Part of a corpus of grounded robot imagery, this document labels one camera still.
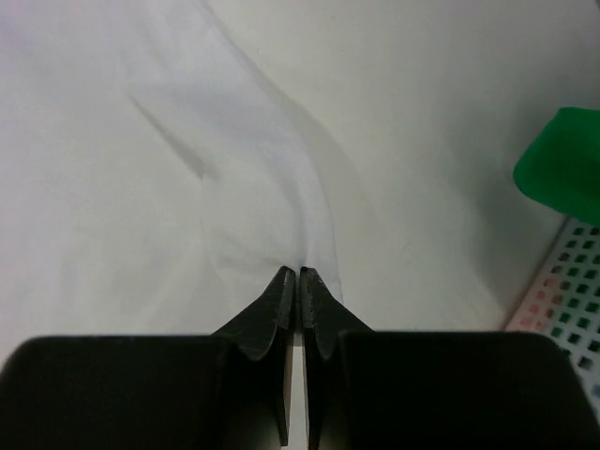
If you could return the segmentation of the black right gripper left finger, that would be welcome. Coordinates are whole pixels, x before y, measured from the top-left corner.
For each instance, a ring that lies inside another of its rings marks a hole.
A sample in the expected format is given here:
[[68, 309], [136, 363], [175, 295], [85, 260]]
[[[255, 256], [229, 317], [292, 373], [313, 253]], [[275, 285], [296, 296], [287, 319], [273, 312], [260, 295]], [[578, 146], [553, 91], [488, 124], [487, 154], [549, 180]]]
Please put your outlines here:
[[249, 449], [289, 441], [295, 274], [216, 332], [46, 336], [1, 370], [5, 449]]

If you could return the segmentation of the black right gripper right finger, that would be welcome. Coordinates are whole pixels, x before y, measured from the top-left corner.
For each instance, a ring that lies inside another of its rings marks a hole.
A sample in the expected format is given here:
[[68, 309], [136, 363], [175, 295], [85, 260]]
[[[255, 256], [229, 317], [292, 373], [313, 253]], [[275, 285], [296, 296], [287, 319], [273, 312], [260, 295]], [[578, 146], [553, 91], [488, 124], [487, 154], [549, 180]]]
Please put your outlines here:
[[522, 332], [375, 331], [303, 268], [311, 449], [595, 449], [568, 357]]

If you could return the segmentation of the white t-shirt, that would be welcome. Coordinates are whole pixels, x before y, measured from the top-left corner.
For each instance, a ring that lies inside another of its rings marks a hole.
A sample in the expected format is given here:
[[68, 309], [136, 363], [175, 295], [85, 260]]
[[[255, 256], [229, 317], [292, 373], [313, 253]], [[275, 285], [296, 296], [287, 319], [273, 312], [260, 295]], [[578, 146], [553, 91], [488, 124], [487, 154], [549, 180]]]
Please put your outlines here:
[[200, 1], [1, 5], [1, 340], [210, 330], [341, 283], [311, 151]]

